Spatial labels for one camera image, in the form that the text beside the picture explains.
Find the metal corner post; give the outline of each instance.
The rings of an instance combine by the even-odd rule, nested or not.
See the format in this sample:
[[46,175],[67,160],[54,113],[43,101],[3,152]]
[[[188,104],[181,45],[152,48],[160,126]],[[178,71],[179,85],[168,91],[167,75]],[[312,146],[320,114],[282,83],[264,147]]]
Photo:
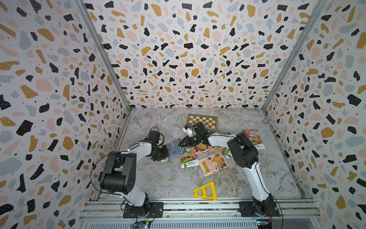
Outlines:
[[85,23],[85,27],[87,28],[87,30],[89,31],[89,34],[91,36],[91,39],[93,40],[95,47],[100,55],[100,58],[102,59],[102,61],[105,64],[105,67],[107,69],[108,74],[111,76],[112,82],[116,87],[116,91],[118,93],[118,95],[121,97],[122,103],[123,105],[126,107],[127,113],[129,113],[131,111],[131,106],[129,105],[126,96],[124,95],[124,92],[118,82],[118,79],[116,77],[116,73],[114,72],[112,65],[109,61],[109,58],[107,56],[107,54],[104,51],[103,45],[101,43],[101,41],[99,40],[98,37],[98,33],[94,27],[94,24],[91,20],[91,18],[89,17],[89,14],[87,12],[87,9],[85,7],[84,1],[83,0],[74,0],[76,8],[78,9],[80,16],[82,18],[82,20]]
[[275,81],[271,91],[269,92],[269,95],[267,96],[263,106],[262,106],[262,110],[265,111],[267,109],[267,107],[270,105],[272,98],[274,97],[274,95],[276,94],[277,89],[279,88],[279,86],[281,85],[281,82],[283,81],[283,79],[285,78],[287,72],[289,71],[289,69],[291,68],[292,63],[294,62],[294,60],[296,59],[297,55],[299,54],[302,46],[304,45],[309,33],[311,32],[311,30],[313,29],[315,23],[317,22],[318,18],[320,17],[321,13],[323,12],[325,5],[328,3],[328,0],[318,0],[318,2],[316,3],[313,11],[311,12],[311,16],[310,19],[307,21],[304,31],[301,33],[299,40],[296,42],[294,49],[292,50],[292,52],[290,53],[290,56],[287,59],[287,62],[285,63],[285,65],[283,66],[277,80]]

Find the colorful flowers picture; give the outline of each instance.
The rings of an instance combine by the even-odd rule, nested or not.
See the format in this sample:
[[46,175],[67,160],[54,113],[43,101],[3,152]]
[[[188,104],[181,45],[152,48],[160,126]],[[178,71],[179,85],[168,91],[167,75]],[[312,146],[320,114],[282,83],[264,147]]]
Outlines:
[[257,149],[265,149],[259,132],[256,129],[244,130],[243,132]]

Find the flower seed packet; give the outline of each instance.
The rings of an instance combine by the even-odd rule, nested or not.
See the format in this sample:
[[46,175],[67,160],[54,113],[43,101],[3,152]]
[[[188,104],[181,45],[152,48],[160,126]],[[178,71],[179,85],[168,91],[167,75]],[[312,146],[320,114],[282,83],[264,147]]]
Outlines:
[[243,130],[243,133],[248,137],[248,139],[253,143],[255,148],[257,149],[265,149],[261,137],[259,136],[259,132],[256,129],[248,129]]
[[195,147],[179,147],[181,151],[180,155],[180,167],[188,168],[192,166],[198,166],[198,155]]

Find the card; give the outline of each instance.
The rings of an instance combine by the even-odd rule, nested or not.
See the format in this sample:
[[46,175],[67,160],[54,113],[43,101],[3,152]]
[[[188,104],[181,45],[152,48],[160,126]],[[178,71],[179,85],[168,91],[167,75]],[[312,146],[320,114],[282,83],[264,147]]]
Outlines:
[[248,129],[243,130],[243,133],[248,137],[248,139],[253,143],[255,148],[257,149],[265,149],[261,137],[259,136],[259,132],[256,129]]
[[182,151],[179,147],[180,141],[180,139],[177,139],[166,144],[169,154],[168,158],[173,158],[182,154]]
[[198,161],[205,177],[229,167],[225,157],[221,153],[213,154]]
[[198,155],[194,147],[179,147],[181,150],[180,167],[188,168],[198,166]]
[[223,154],[223,156],[224,157],[226,157],[227,159],[229,159],[229,158],[231,158],[232,157],[232,153],[230,152],[230,150],[229,149],[223,149],[223,151],[222,151],[222,154]]

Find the metal base platform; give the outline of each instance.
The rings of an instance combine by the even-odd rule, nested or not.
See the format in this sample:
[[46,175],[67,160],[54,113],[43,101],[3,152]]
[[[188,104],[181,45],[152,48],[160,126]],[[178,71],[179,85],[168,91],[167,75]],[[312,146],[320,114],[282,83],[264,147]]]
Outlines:
[[[271,213],[267,213],[266,216],[271,216],[271,215],[272,215],[272,217],[281,216],[275,203],[273,203],[271,206],[269,206],[269,209],[270,209]],[[239,202],[239,212],[241,213],[242,217],[260,217],[257,214],[252,213],[252,212],[254,212],[253,201],[240,201]]]
[[[151,215],[149,218],[161,218],[163,216],[164,203],[163,202],[150,202]],[[136,212],[134,208],[126,204],[124,209],[123,218],[125,219],[136,219]]]
[[[161,218],[155,218],[151,228],[258,228],[257,222],[269,220],[269,217],[242,217],[239,212],[240,202],[252,202],[250,198],[219,198],[217,201],[201,199],[151,198],[150,204],[163,202],[164,209]],[[284,226],[283,229],[293,228],[294,224],[301,228],[326,228],[312,199],[281,199]],[[80,228],[131,228],[136,219],[123,218],[121,199],[108,201],[87,202],[80,217]],[[272,216],[273,229],[281,227],[282,218]]]

